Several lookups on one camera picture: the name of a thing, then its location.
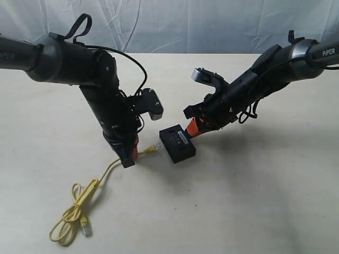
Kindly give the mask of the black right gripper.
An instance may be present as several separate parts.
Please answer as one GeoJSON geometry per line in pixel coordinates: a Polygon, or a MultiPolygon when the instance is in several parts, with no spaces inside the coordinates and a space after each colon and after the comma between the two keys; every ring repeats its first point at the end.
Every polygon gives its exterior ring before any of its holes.
{"type": "Polygon", "coordinates": [[[229,123],[241,122],[246,110],[246,89],[225,88],[205,96],[201,103],[190,105],[184,115],[190,119],[185,131],[195,138],[205,130],[219,130],[229,123]]]}

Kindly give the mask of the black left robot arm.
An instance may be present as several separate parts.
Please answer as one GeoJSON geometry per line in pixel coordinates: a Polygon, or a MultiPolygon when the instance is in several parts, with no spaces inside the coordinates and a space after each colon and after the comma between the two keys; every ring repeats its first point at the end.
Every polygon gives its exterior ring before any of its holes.
{"type": "Polygon", "coordinates": [[[36,43],[1,36],[1,68],[22,70],[37,82],[79,86],[122,165],[135,165],[140,125],[119,88],[116,60],[107,51],[56,35],[44,35],[36,43]]]}

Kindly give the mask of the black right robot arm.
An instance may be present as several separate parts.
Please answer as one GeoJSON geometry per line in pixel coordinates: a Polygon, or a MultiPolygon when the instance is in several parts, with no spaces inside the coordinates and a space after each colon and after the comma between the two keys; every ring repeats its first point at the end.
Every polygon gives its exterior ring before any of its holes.
{"type": "Polygon", "coordinates": [[[214,87],[215,92],[184,110],[191,121],[185,131],[194,138],[235,121],[243,124],[249,118],[257,118],[256,108],[263,98],[291,82],[314,79],[324,70],[337,69],[338,42],[305,38],[293,39],[287,47],[278,44],[270,47],[231,83],[215,72],[196,68],[192,79],[214,87]]]}

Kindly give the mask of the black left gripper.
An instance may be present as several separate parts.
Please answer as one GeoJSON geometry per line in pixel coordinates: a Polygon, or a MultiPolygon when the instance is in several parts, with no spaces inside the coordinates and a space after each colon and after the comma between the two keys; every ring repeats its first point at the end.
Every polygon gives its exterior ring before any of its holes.
{"type": "Polygon", "coordinates": [[[116,129],[103,128],[103,136],[112,150],[118,155],[124,168],[135,165],[138,158],[139,138],[136,131],[118,135],[116,129]]]}

